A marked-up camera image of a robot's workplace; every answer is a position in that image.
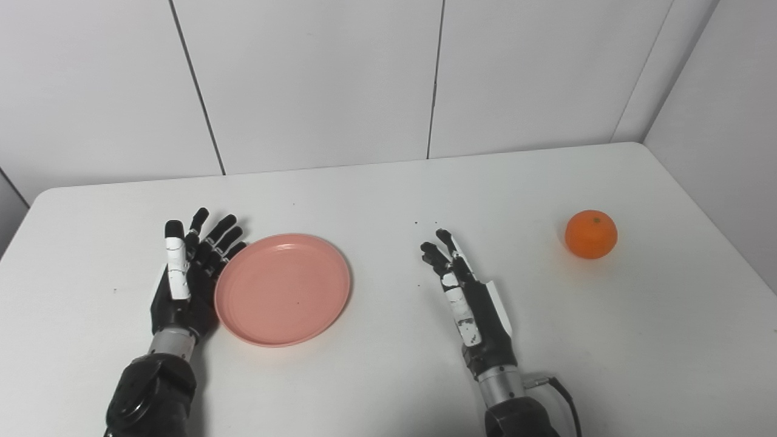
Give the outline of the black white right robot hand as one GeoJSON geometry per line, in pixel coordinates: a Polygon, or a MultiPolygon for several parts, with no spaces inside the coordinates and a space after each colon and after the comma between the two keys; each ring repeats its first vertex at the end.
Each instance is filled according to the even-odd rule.
{"type": "Polygon", "coordinates": [[[444,254],[435,243],[424,242],[420,246],[422,260],[439,277],[463,340],[464,364],[477,380],[493,368],[516,367],[512,326],[494,283],[477,279],[461,245],[449,230],[439,228],[435,235],[448,253],[444,254]]]}

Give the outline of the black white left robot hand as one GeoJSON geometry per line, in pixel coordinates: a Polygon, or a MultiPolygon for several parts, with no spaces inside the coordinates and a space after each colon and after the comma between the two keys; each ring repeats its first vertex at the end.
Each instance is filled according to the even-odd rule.
{"type": "Polygon", "coordinates": [[[165,224],[166,266],[151,305],[152,332],[181,328],[201,341],[217,325],[215,288],[228,263],[247,247],[235,215],[202,234],[210,212],[200,208],[185,228],[165,224]]]}

